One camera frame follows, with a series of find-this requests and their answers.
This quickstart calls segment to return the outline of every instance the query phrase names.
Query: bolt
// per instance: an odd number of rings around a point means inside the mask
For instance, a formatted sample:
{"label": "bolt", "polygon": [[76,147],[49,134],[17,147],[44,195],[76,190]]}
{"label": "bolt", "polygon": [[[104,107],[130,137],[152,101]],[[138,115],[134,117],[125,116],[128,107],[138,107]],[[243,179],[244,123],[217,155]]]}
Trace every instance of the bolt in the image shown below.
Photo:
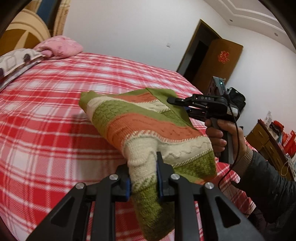
{"label": "bolt", "polygon": [[170,177],[173,180],[179,180],[180,179],[180,176],[177,173],[173,173]]}
{"label": "bolt", "polygon": [[110,180],[115,181],[115,180],[118,179],[118,175],[117,175],[117,174],[111,174],[111,175],[109,176],[109,178],[110,178]]}
{"label": "bolt", "polygon": [[205,184],[205,187],[206,187],[207,189],[213,189],[213,188],[214,188],[214,184],[208,182],[208,183]]}
{"label": "bolt", "polygon": [[84,183],[77,183],[77,184],[75,185],[75,187],[76,187],[77,189],[83,189],[83,188],[84,188]]}

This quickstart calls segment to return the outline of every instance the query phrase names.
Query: device handle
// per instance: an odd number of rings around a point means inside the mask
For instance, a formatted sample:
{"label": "device handle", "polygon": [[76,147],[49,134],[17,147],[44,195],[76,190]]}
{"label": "device handle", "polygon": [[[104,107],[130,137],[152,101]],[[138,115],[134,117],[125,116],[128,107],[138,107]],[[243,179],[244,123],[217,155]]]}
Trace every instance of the device handle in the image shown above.
{"label": "device handle", "polygon": [[[221,128],[218,126],[217,119],[216,118],[210,118],[212,122],[212,127],[221,130]],[[227,141],[227,144],[225,146],[225,150],[221,152],[221,156],[219,157],[219,162],[224,162],[227,164],[233,164],[233,144],[232,144],[232,136],[229,132],[225,130],[221,130],[223,132],[222,139]]]}

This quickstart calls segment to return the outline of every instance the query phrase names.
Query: bed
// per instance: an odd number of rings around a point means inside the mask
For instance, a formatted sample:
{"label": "bed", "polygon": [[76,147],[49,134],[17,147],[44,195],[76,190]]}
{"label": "bed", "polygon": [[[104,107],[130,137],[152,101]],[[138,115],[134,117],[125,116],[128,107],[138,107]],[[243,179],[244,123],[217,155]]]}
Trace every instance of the bed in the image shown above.
{"label": "bed", "polygon": [[[24,241],[77,182],[98,182],[125,163],[78,106],[80,93],[145,87],[169,88],[181,98],[200,93],[178,73],[93,53],[44,60],[0,93],[0,217],[17,240]],[[205,135],[204,124],[191,121]],[[217,162],[216,169],[217,183],[229,167]],[[222,191],[250,214],[254,203],[230,179],[239,177],[231,171]],[[196,211],[200,224],[197,204]],[[144,240],[131,202],[116,204],[116,237]],[[173,237],[171,232],[163,240]]]}

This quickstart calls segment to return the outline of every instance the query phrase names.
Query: wooden dresser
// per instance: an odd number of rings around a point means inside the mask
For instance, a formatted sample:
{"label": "wooden dresser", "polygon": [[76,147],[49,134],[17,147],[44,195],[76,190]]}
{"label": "wooden dresser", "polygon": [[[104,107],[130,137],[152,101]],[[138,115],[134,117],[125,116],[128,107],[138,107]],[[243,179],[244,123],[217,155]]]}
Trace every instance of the wooden dresser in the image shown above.
{"label": "wooden dresser", "polygon": [[289,181],[294,181],[292,172],[288,163],[286,163],[286,157],[278,146],[276,140],[271,133],[267,130],[264,122],[258,120],[258,123],[253,130],[246,137],[247,142],[250,143],[268,162]]}

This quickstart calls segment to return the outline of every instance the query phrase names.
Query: door frame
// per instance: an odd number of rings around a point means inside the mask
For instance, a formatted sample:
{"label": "door frame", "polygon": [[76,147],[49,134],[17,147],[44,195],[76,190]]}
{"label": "door frame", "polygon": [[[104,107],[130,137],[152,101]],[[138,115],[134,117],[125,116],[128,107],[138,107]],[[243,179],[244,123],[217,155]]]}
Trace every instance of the door frame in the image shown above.
{"label": "door frame", "polygon": [[187,49],[186,49],[186,51],[185,51],[185,53],[184,53],[184,55],[183,55],[183,58],[182,58],[182,60],[181,60],[181,62],[180,62],[180,64],[179,64],[179,67],[177,68],[177,70],[176,70],[176,72],[178,72],[179,71],[179,69],[180,69],[180,67],[181,67],[181,65],[182,65],[182,63],[183,63],[183,61],[184,61],[184,59],[185,59],[185,56],[186,56],[186,54],[188,53],[188,51],[189,51],[189,49],[191,48],[191,45],[192,45],[192,43],[193,43],[193,41],[194,41],[194,39],[195,39],[195,36],[196,36],[196,34],[197,34],[197,32],[198,32],[198,30],[199,30],[199,28],[200,28],[200,26],[201,25],[205,25],[209,30],[211,30],[218,38],[222,38],[214,29],[212,29],[205,21],[203,21],[202,19],[200,19],[199,20],[199,22],[198,22],[198,24],[197,24],[197,26],[196,26],[196,29],[195,29],[195,31],[194,31],[194,34],[192,35],[192,37],[191,37],[191,40],[190,40],[190,42],[189,42],[189,44],[188,44],[188,46],[187,46]]}

